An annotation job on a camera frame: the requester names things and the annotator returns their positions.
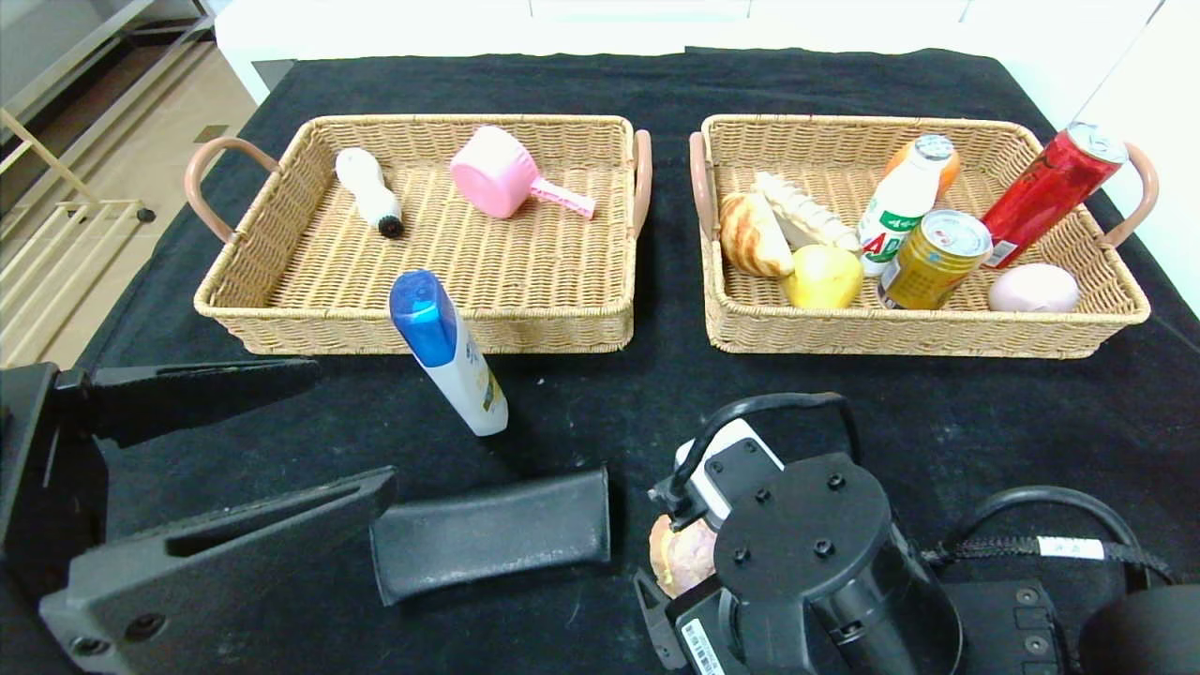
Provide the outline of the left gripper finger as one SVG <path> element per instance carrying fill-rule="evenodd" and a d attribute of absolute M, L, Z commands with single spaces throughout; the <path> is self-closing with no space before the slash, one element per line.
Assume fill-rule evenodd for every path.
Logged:
<path fill-rule="evenodd" d="M 244 607 L 365 526 L 364 474 L 185 518 L 74 557 L 38 619 L 86 673 L 208 673 Z"/>
<path fill-rule="evenodd" d="M 295 398 L 320 378 L 306 358 L 78 370 L 77 411 L 94 436 L 125 448 Z"/>

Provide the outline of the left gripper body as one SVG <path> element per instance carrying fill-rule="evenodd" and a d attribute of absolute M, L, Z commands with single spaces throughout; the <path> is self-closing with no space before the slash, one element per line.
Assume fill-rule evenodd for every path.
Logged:
<path fill-rule="evenodd" d="M 89 384 L 52 363 L 2 371 L 2 581 L 30 610 L 106 539 L 109 472 Z"/>

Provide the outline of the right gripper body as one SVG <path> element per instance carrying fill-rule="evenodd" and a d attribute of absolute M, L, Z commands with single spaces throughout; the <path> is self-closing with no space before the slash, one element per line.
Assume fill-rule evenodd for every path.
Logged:
<path fill-rule="evenodd" d="M 668 601 L 665 668 L 692 674 L 746 674 L 720 623 L 724 587 L 714 574 Z"/>

